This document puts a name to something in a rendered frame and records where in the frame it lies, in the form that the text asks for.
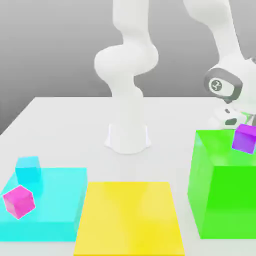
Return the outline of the large cyan box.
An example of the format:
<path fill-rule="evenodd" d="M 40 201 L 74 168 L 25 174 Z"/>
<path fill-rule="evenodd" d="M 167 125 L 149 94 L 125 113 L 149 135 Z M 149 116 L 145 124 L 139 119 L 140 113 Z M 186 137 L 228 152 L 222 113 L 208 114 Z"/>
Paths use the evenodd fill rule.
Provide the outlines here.
<path fill-rule="evenodd" d="M 33 193 L 35 209 L 20 219 L 7 212 L 3 195 L 19 185 L 13 174 L 0 192 L 0 242 L 74 242 L 87 191 L 86 168 L 42 168 Z"/>

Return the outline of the small magenta cube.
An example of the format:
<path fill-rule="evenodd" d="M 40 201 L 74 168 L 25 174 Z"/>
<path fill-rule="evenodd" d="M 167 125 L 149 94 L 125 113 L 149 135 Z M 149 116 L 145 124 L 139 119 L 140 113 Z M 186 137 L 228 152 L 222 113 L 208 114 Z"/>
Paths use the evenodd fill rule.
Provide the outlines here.
<path fill-rule="evenodd" d="M 6 211 L 18 220 L 36 208 L 33 193 L 22 185 L 5 193 L 2 198 Z"/>

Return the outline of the small cyan cube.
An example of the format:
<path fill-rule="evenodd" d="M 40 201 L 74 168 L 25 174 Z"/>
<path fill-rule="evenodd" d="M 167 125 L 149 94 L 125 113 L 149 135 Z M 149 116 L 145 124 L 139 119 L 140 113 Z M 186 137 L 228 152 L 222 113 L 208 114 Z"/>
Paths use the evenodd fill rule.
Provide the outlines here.
<path fill-rule="evenodd" d="M 39 157 L 19 157 L 16 162 L 15 173 L 19 184 L 39 182 L 41 179 L 41 166 Z"/>

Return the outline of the large green box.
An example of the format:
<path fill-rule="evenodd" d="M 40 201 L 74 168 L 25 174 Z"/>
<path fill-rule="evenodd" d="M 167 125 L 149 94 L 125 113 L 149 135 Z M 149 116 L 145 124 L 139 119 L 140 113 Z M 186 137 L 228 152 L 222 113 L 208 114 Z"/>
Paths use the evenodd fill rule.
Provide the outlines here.
<path fill-rule="evenodd" d="M 197 130 L 187 196 L 201 239 L 256 239 L 256 153 L 234 130 Z"/>

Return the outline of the small purple cube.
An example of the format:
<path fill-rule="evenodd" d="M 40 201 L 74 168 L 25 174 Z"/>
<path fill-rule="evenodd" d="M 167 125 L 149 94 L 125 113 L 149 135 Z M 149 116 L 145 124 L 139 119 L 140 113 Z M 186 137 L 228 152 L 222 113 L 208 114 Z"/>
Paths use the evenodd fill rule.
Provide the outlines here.
<path fill-rule="evenodd" d="M 256 126 L 240 124 L 234 132 L 232 148 L 252 155 L 256 148 Z"/>

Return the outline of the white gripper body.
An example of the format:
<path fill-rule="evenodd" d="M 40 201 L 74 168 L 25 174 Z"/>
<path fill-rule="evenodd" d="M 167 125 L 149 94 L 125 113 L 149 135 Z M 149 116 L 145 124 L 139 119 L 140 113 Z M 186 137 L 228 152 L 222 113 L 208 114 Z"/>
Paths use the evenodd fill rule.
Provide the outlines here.
<path fill-rule="evenodd" d="M 241 121 L 240 124 L 256 127 L 256 114 L 251 114 L 247 112 L 241 112 L 241 114 L 244 115 L 245 118 L 243 119 L 243 121 Z"/>

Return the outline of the large yellow box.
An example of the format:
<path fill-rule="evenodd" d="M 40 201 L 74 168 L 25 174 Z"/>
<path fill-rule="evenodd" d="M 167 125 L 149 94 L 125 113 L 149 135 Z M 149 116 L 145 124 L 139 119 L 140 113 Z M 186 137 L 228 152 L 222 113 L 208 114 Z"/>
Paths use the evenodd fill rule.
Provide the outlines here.
<path fill-rule="evenodd" d="M 170 184 L 89 182 L 73 256 L 185 256 Z"/>

